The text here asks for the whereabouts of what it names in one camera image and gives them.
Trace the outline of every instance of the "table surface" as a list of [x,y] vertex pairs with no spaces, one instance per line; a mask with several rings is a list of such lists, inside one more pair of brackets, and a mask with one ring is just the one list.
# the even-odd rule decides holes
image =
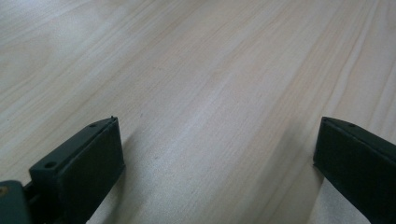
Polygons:
[[113,115],[127,169],[90,223],[361,223],[318,126],[396,143],[395,62],[391,0],[4,0],[0,177]]

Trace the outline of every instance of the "screw hole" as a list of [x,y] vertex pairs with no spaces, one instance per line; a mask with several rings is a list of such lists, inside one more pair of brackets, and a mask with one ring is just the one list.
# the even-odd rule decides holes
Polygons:
[[54,167],[55,165],[56,165],[56,162],[55,162],[55,161],[50,161],[50,162],[48,162],[44,167],[47,168],[47,169],[49,169],[49,168]]

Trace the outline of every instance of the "wood grain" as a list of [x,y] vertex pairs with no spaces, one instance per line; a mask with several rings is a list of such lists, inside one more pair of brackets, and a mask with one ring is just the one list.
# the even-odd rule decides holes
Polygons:
[[90,223],[330,223],[319,120],[396,143],[395,62],[390,0],[4,0],[0,177],[114,115],[127,170]]

